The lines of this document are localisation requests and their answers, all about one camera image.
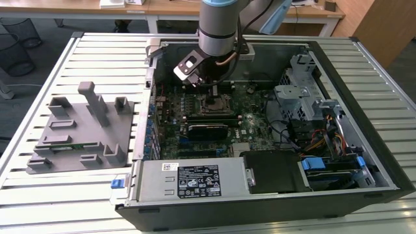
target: desk leg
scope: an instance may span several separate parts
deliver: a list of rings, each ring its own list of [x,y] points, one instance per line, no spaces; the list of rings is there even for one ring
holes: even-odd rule
[[[318,34],[320,37],[330,37],[333,30],[338,23],[338,18],[326,19],[326,20],[328,22],[325,23],[322,30],[320,31],[320,34]]]
[[[54,20],[56,26],[61,28],[64,26],[64,19],[53,19],[53,20]]]
[[[149,33],[157,33],[157,16],[145,16],[149,26]]]

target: chair leg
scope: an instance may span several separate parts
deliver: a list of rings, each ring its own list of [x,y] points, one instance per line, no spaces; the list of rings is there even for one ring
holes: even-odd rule
[[[14,96],[13,91],[5,86],[5,84],[0,81],[0,96],[4,99],[12,99]]]

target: motherboard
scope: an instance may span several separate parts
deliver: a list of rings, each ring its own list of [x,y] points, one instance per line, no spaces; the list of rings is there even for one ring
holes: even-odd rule
[[[269,91],[250,82],[228,82],[213,91],[158,85],[161,159],[234,157],[276,149],[262,112]]]

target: green circuit board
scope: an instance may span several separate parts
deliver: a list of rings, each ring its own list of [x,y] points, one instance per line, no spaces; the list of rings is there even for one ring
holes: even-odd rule
[[[228,127],[228,135],[220,141],[189,141],[184,130],[190,125],[182,121],[184,116],[198,116],[201,109],[201,100],[205,94],[185,94],[180,87],[164,90],[165,98],[157,103],[157,113],[160,119],[160,128],[164,135],[161,139],[161,159],[185,159],[204,157],[233,157],[232,144],[246,142],[250,150],[272,150],[274,149],[274,141],[270,130],[265,124],[262,105],[265,101],[265,90],[256,90],[248,83],[233,85],[233,90],[228,94],[222,94],[226,99],[226,109],[224,111],[232,116],[238,116],[238,120],[229,117],[230,122],[238,122],[237,126]],[[212,121],[198,120],[200,124],[213,124]],[[192,155],[182,156],[181,152],[206,151],[214,156]]]

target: wooden desk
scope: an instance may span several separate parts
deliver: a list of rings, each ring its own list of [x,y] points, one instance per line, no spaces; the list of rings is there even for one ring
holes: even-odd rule
[[[200,3],[186,0],[146,0],[144,5],[100,9],[100,0],[1,0],[0,17],[52,19],[146,20],[149,32],[157,33],[157,20],[198,20]],[[284,23],[324,24],[320,36],[330,36],[344,13],[312,7],[289,9]]]
[[[200,0],[150,0],[148,8],[148,19],[157,20],[198,20]],[[322,24],[318,33],[322,37],[329,37],[338,20],[345,14],[337,9],[336,12],[318,10],[313,7],[290,8],[285,16],[284,23]]]
[[[129,5],[124,8],[100,9],[100,0],[1,0],[0,15],[4,12],[61,13],[61,14],[128,14],[126,11],[146,13],[150,1],[144,5]]]

